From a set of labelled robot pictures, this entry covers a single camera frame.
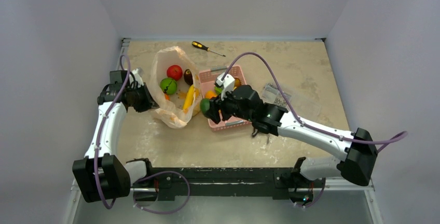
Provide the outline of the red fake tomato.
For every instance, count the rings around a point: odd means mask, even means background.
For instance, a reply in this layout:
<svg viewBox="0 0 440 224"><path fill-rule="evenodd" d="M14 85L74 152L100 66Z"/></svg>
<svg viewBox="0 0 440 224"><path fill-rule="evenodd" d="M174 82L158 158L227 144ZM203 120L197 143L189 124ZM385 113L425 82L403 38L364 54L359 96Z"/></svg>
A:
<svg viewBox="0 0 440 224"><path fill-rule="evenodd" d="M167 69L167 77L179 81L183 77L183 70L179 65L171 65Z"/></svg>

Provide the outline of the orange yellow fake mango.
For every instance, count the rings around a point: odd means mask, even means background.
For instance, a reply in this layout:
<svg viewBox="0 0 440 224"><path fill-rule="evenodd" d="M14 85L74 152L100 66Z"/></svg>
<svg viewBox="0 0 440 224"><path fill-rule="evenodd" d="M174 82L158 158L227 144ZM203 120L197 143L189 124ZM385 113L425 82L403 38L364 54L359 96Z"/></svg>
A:
<svg viewBox="0 0 440 224"><path fill-rule="evenodd" d="M205 96L204 96L206 99L211 99L211 98L213 98L213 97L217 97L217 93L216 92L214 92L214 91L211 91L211 90L209 90L209 91L207 91L206 93L205 93Z"/></svg>

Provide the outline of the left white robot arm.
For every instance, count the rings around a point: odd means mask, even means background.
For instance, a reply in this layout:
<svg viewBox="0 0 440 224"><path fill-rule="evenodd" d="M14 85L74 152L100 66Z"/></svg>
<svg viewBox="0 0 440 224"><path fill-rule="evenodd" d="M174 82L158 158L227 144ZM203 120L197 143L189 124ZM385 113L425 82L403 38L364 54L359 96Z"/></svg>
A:
<svg viewBox="0 0 440 224"><path fill-rule="evenodd" d="M155 180L146 158L123 164L117 158L117 142L123 121L132 107L137 113L158 108L142 79L143 70L136 68L111 71L110 82L97 98L98 121L84 158L75 160L72 172L83 199L88 202L126 197L137 182L149 187Z"/></svg>

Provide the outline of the yellow fake banana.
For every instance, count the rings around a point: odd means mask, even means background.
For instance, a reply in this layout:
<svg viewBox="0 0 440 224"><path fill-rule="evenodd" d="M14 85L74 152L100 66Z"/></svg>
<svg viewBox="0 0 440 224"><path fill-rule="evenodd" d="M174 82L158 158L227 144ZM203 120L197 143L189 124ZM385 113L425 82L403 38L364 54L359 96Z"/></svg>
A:
<svg viewBox="0 0 440 224"><path fill-rule="evenodd" d="M194 100L195 87L191 85L187 91L186 98L183 105L183 112L187 113L189 111L190 106L193 104Z"/></svg>

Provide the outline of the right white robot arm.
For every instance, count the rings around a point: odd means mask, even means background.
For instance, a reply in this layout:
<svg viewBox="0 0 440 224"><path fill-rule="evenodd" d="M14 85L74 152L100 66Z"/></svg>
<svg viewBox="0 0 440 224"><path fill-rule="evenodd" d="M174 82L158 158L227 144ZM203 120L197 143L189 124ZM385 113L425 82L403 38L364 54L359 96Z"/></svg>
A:
<svg viewBox="0 0 440 224"><path fill-rule="evenodd" d="M261 133L293 138L331 154L328 158L298 159L291 172L291 179L298 186L328 177L342 177L358 186L370 182L378 151L363 129L351 133L315 122L307 127L286 108L263 102L249 85L239 86L225 97L202 99L200 108L214 123L240 118Z"/></svg>

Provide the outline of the green striped fake watermelon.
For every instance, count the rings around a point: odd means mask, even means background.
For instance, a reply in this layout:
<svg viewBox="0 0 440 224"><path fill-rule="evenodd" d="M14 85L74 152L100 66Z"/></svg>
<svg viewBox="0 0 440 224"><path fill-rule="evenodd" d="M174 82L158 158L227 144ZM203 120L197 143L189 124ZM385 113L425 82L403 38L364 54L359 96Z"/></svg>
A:
<svg viewBox="0 0 440 224"><path fill-rule="evenodd" d="M160 88L163 93L173 95L177 91L177 82L172 78L165 78L160 82Z"/></svg>

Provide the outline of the dark brown fake fruit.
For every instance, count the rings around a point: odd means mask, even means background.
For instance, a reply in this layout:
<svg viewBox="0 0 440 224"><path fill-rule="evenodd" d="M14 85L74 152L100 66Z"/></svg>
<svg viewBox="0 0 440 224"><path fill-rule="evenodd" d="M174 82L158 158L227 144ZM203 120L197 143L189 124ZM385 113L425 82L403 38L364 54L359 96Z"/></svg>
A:
<svg viewBox="0 0 440 224"><path fill-rule="evenodd" d="M194 83L194 81L193 81L193 74L192 74L192 72L191 72L190 69L186 69L186 70L184 71L184 73L183 73L183 78L184 78L184 81L185 81L189 86L193 85L193 83Z"/></svg>

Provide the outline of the translucent orange plastic bag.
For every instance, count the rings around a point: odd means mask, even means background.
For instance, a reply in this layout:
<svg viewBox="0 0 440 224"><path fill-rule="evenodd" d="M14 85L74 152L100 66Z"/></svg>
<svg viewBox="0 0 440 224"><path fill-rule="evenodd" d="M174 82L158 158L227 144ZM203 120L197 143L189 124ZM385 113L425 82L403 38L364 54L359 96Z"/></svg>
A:
<svg viewBox="0 0 440 224"><path fill-rule="evenodd" d="M153 116L181 129L199 113L202 100L198 68L178 46L162 49L154 57L147 87L158 108Z"/></svg>

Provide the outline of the green fake lime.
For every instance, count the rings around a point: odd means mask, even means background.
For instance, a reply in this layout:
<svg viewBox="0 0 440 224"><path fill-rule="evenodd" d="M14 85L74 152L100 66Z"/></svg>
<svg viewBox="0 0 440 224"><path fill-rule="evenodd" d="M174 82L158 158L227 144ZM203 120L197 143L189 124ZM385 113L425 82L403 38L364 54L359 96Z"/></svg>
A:
<svg viewBox="0 0 440 224"><path fill-rule="evenodd" d="M206 98L202 99L199 106L202 114L205 116L210 110L210 100Z"/></svg>

